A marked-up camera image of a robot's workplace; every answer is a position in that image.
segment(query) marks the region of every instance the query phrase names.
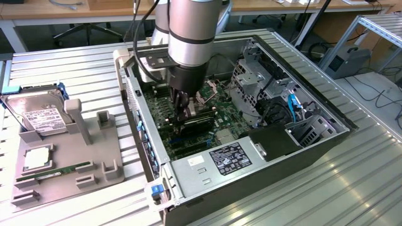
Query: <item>aluminum extrusion table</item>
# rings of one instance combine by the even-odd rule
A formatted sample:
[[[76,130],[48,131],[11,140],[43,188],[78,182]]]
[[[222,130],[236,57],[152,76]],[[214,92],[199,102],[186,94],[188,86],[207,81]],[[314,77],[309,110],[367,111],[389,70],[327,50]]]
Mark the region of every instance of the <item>aluminum extrusion table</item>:
[[[377,33],[382,38],[390,41],[398,49],[394,51],[389,59],[385,61],[379,71],[386,67],[391,60],[402,51],[402,15],[398,14],[385,14],[385,15],[366,15],[357,16],[354,21],[350,24],[337,46],[333,48],[331,52],[325,56],[323,60],[319,62],[319,67],[325,71],[333,62],[335,55],[345,45],[350,35],[354,33],[358,25],[365,26],[370,31]]]
[[[279,55],[359,126],[351,137],[314,163],[266,189],[191,225],[397,225],[402,222],[401,137],[377,120],[285,39],[267,30],[228,32],[219,37],[258,34]],[[118,93],[112,51],[131,44],[40,51],[13,55],[13,84],[60,79],[83,101],[83,116],[99,110],[116,114],[126,181],[103,190],[11,214],[8,197],[17,145],[17,122],[0,115],[0,225],[162,225],[148,210],[144,172]]]

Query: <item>hard disk label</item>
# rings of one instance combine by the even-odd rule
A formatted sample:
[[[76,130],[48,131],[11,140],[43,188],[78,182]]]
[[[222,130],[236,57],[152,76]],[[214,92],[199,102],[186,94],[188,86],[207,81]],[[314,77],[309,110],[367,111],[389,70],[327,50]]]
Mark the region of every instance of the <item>hard disk label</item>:
[[[64,129],[65,124],[57,108],[24,112],[24,117],[37,132],[47,132],[55,129]]]
[[[211,151],[210,155],[224,176],[252,164],[239,143]]]

